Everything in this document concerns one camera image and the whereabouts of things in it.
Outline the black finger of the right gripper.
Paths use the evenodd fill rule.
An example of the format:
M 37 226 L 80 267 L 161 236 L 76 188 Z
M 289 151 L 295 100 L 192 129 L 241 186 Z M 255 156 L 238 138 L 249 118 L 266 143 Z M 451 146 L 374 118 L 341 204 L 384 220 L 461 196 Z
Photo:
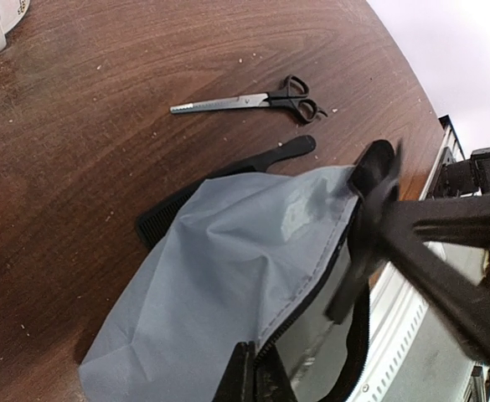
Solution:
M 463 352 L 490 365 L 490 287 L 474 285 L 435 255 L 428 242 L 485 249 L 490 261 L 490 193 L 421 201 L 399 199 L 402 148 L 371 142 L 348 186 L 358 208 L 348 232 L 351 265 L 326 308 L 342 322 L 369 278 L 391 262 L 435 309 Z

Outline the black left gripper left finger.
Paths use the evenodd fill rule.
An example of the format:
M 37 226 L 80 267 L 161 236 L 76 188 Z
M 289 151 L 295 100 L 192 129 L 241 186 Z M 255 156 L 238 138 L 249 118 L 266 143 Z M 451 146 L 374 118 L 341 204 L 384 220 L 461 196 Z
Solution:
M 255 400 L 255 344 L 237 343 L 230 356 L 213 402 L 252 402 Z

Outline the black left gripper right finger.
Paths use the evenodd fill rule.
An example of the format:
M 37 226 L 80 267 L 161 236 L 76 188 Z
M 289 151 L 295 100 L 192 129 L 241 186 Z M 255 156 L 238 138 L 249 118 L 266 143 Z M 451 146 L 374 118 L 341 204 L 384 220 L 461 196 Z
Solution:
M 255 366 L 255 401 L 297 402 L 280 354 L 275 347 Z

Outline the grey zippered pouch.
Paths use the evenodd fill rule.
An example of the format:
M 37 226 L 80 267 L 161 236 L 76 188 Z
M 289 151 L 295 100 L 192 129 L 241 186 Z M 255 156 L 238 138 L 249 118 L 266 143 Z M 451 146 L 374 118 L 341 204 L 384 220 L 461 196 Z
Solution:
M 90 401 L 210 401 L 237 343 L 282 325 L 294 364 L 348 269 L 350 166 L 205 181 L 105 319 L 79 368 Z

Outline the thinning scissors black handles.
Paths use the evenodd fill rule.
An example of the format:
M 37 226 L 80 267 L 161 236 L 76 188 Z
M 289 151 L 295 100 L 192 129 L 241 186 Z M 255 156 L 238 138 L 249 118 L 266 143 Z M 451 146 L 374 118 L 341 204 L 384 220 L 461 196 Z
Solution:
M 278 90 L 191 102 L 171 106 L 169 110 L 172 114 L 177 115 L 206 111 L 271 108 L 289 111 L 300 123 L 309 124 L 319 116 L 328 116 L 323 108 L 309 98 L 309 91 L 308 85 L 303 80 L 295 75 L 288 75 Z

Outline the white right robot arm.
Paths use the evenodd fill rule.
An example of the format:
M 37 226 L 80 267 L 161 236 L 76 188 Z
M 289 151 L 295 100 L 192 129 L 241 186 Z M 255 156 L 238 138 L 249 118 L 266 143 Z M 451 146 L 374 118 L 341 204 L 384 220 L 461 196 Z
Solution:
M 355 389 L 369 352 L 369 278 L 392 262 L 431 304 L 471 358 L 490 364 L 490 148 L 464 161 L 438 167 L 437 187 L 421 201 L 399 198 L 401 150 L 386 140 L 372 142 L 359 157 L 348 183 L 358 204 L 342 245 L 350 266 L 330 296 L 326 317 L 350 318 L 348 355 L 326 393 L 344 401 Z M 440 260 L 428 241 L 481 248 L 488 273 L 478 285 Z

